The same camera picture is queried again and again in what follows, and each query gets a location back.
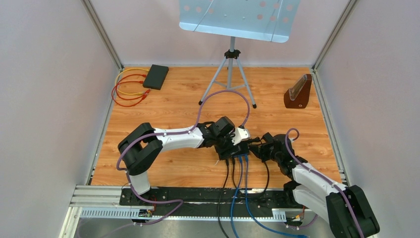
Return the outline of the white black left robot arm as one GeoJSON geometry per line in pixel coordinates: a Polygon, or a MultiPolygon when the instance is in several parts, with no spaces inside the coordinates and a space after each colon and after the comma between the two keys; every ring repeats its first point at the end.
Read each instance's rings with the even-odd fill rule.
{"type": "Polygon", "coordinates": [[[119,162],[124,162],[133,199],[140,205],[152,198],[148,169],[157,156],[166,151],[182,148],[214,147],[219,160],[247,153],[251,135],[243,125],[236,127],[226,116],[216,122],[208,121],[179,129],[153,128],[150,123],[140,124],[118,145],[119,162]]]}

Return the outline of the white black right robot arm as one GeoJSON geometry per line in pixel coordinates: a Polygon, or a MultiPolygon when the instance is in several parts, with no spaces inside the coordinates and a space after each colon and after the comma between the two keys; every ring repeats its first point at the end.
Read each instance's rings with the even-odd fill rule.
{"type": "Polygon", "coordinates": [[[290,178],[284,185],[283,200],[289,207],[303,205],[324,219],[336,238],[368,238],[380,232],[380,225],[361,187],[336,182],[295,154],[288,134],[248,139],[248,148],[263,162],[277,163],[290,178]]]}

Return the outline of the black network switch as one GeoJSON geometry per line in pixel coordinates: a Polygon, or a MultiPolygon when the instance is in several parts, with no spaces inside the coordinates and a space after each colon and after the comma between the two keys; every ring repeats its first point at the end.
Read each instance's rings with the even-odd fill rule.
{"type": "Polygon", "coordinates": [[[228,146],[223,149],[216,150],[219,160],[230,159],[235,156],[249,155],[249,145],[246,141],[242,141],[237,145],[228,146]]]}

